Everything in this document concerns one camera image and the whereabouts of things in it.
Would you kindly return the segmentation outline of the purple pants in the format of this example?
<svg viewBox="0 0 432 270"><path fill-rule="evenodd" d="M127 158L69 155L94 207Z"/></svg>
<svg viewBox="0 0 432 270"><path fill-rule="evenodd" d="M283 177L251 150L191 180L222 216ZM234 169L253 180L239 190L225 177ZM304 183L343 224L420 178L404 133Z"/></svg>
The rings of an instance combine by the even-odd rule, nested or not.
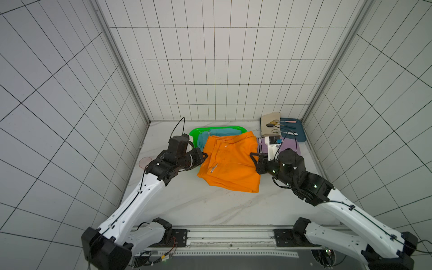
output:
<svg viewBox="0 0 432 270"><path fill-rule="evenodd" d="M259 153L267 154L268 153L268 146L265 143L265 138L257 138L256 140L258 143L257 151ZM280 151L284 151L284 150L289 149L289 148L292 150L295 150L298 155L301 155L299 143L296 142L296 140L294 140L294 139L286 138L282 142L282 146L280 148Z"/></svg>

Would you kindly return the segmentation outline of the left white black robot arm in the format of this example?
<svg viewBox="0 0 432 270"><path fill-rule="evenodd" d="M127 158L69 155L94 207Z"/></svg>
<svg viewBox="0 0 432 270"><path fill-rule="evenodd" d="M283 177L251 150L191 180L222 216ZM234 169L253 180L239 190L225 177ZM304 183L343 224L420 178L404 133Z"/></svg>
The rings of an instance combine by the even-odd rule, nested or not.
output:
<svg viewBox="0 0 432 270"><path fill-rule="evenodd" d="M150 200L180 171L202 165L207 157L196 147L177 156L164 150L151 161L121 206L98 228L89 227L81 236L88 266L98 270L124 270L132 257L146 248L155 244L174 244L172 225L166 220L156 218L147 226L140 226L137 222Z"/></svg>

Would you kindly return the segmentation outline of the green plastic basket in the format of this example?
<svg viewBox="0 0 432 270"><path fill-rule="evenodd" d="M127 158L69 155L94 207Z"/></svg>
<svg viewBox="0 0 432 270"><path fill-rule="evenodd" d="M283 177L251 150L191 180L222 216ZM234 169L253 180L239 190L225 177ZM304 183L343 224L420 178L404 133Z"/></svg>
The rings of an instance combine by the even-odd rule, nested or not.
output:
<svg viewBox="0 0 432 270"><path fill-rule="evenodd" d="M211 136L237 136L246 132L247 130L243 127L195 128L189 133L189 136L192 138L194 146L198 147L201 151L203 151L208 138Z"/></svg>

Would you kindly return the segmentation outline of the orange pants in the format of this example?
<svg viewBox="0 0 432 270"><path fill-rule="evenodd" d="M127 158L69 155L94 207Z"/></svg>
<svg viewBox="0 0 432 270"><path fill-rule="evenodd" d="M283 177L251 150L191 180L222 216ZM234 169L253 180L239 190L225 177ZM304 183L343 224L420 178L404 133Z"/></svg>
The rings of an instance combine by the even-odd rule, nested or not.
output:
<svg viewBox="0 0 432 270"><path fill-rule="evenodd" d="M197 174L210 186L231 191L258 193L261 176L251 153L258 149L253 132L236 136L210 136L204 147L208 155Z"/></svg>

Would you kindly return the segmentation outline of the teal pants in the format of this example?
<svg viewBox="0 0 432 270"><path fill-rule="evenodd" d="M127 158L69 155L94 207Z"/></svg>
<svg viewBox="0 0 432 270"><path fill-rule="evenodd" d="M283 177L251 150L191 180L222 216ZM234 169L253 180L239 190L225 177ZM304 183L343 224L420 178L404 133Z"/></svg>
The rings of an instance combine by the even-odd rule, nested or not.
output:
<svg viewBox="0 0 432 270"><path fill-rule="evenodd" d="M211 129L209 131L203 132L199 134L197 139L197 147L204 151L207 140L211 136L217 137L227 137L227 136L237 136L242 134L241 130L233 129L233 128L222 128L222 129Z"/></svg>

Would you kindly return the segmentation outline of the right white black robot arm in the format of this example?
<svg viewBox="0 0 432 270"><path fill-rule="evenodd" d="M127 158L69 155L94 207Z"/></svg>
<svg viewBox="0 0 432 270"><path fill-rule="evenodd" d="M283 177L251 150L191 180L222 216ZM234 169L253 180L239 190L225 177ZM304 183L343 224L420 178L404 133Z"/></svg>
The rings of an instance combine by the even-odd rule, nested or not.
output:
<svg viewBox="0 0 432 270"><path fill-rule="evenodd" d="M332 183L308 172L303 157L287 148L269 160L266 154L251 153L258 174L268 173L281 188L291 190L300 200L332 214L353 234L325 228L299 218L289 231L288 243L295 246L327 247L362 262L370 270L412 270L418 239L379 222L356 206Z"/></svg>

